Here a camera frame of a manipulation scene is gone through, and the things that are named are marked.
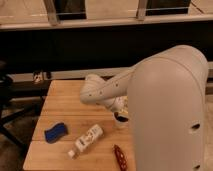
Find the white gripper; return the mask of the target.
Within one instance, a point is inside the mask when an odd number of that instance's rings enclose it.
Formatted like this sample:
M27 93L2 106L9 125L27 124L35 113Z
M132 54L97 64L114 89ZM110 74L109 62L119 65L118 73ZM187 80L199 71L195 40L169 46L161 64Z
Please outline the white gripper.
M121 116L128 114L127 102L128 98L126 96L117 97L112 106L109 108L111 112L115 113L116 120L120 122L127 122L129 120L128 118Z

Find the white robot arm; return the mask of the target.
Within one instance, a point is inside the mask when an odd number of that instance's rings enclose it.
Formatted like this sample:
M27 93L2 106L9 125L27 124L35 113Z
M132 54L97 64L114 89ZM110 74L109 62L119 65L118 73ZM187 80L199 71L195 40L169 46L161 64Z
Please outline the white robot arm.
M87 76L80 99L128 98L136 171L203 171L207 77L203 53L177 45L107 81Z

